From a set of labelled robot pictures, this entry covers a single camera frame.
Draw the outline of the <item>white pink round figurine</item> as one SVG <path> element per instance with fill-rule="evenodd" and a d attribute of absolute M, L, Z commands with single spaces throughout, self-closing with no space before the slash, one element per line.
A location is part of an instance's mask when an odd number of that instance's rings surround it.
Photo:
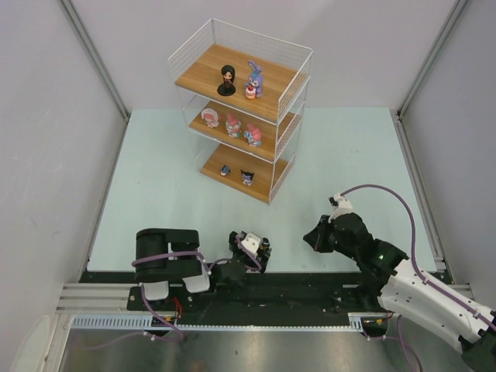
<path fill-rule="evenodd" d="M 201 119 L 208 128 L 216 128 L 219 125 L 219 114 L 212 108 L 204 108 L 201 111 Z"/>

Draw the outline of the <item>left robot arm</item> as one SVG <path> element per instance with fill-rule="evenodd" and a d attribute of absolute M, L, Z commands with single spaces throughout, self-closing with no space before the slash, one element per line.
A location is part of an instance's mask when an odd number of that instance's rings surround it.
<path fill-rule="evenodd" d="M 247 274 L 262 274 L 271 255 L 270 240 L 252 232 L 231 232 L 230 257 L 208 263 L 200 251 L 199 232 L 193 229 L 143 229 L 136 234 L 132 262 L 144 301 L 170 297 L 172 284 L 189 294 L 240 287 Z"/>

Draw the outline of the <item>pink bunny blue bow figurine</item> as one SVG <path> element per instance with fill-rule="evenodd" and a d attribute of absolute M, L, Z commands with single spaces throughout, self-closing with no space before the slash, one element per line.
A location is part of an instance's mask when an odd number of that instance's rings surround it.
<path fill-rule="evenodd" d="M 253 123 L 247 124 L 243 136 L 252 147 L 259 147 L 262 144 L 262 132 Z"/>

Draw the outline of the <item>purple rabbit figurine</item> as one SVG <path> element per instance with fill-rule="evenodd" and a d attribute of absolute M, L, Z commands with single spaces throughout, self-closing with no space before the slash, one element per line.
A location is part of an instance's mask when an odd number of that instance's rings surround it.
<path fill-rule="evenodd" d="M 264 85 L 263 68 L 256 64 L 254 60 L 249 60 L 248 65 L 251 73 L 245 83 L 245 97 L 249 100 L 261 98 Z"/>

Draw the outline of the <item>black duck figurine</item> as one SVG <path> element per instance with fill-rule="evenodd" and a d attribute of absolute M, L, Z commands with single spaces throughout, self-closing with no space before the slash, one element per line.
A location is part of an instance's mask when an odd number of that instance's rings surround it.
<path fill-rule="evenodd" d="M 270 240 L 267 237 L 264 237 L 260 243 L 260 249 L 264 252 L 270 251 Z"/>
<path fill-rule="evenodd" d="M 218 86 L 217 92 L 221 96 L 231 96 L 236 92 L 234 81 L 236 78 L 236 70 L 231 65 L 224 65 L 221 68 L 223 82 Z"/>

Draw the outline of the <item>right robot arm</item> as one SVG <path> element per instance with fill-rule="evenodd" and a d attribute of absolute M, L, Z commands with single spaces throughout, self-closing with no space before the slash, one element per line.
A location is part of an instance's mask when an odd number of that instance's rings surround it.
<path fill-rule="evenodd" d="M 494 309 L 415 268 L 405 252 L 373 237 L 357 214 L 322 215 L 303 240 L 315 252 L 338 252 L 353 260 L 363 275 L 360 289 L 383 309 L 443 339 L 471 370 L 495 369 Z"/>

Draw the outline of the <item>pink bunny flower crown figurine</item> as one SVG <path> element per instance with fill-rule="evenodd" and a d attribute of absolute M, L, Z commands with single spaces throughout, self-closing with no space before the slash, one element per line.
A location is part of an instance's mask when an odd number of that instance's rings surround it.
<path fill-rule="evenodd" d="M 241 136 L 241 122 L 231 113 L 226 115 L 226 131 L 230 138 L 237 139 Z"/>

